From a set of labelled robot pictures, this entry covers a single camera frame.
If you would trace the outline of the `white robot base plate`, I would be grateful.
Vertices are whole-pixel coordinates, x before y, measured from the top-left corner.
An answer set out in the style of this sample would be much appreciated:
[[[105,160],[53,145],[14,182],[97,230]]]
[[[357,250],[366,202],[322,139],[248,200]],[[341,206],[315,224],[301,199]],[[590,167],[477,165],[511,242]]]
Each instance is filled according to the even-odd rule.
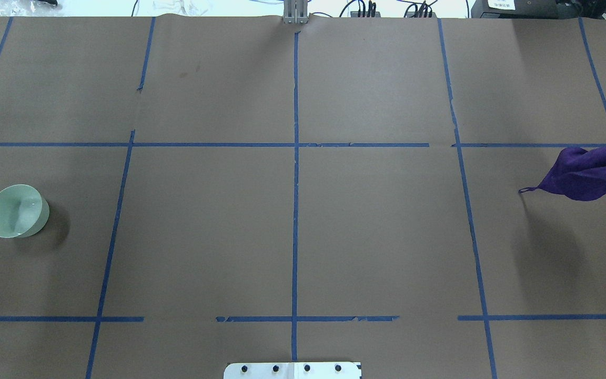
[[[229,364],[224,378],[362,378],[356,362],[268,362]]]

